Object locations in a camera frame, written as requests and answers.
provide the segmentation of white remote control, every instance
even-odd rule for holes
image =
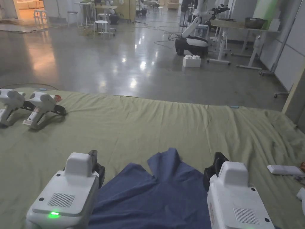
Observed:
[[[302,170],[296,166],[268,165],[267,168],[272,174],[275,175],[305,176]]]

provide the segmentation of caster wheel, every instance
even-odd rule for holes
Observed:
[[[178,54],[178,56],[182,56],[184,54],[184,50],[178,49],[177,54]]]

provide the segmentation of green led light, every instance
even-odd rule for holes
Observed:
[[[59,218],[59,213],[58,212],[50,212],[48,217],[50,219],[57,219],[57,218]]]

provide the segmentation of beige sofa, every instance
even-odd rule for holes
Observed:
[[[17,0],[17,7],[21,9],[37,9],[43,8],[43,1],[39,0]]]

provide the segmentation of green bedsheet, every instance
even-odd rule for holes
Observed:
[[[18,91],[28,98],[35,89]],[[305,228],[296,198],[301,185],[266,168],[270,164],[299,166],[305,161],[305,135],[280,112],[47,93],[63,98],[59,104],[68,112],[65,118],[49,114],[47,125],[35,131],[22,124],[29,112],[18,110],[17,122],[0,129],[0,222],[4,228],[24,227],[28,208],[72,152],[98,150],[107,183],[130,162],[150,171],[146,160],[169,147],[177,148],[182,160],[201,172],[213,163],[217,151],[245,163],[273,223],[282,229]]]

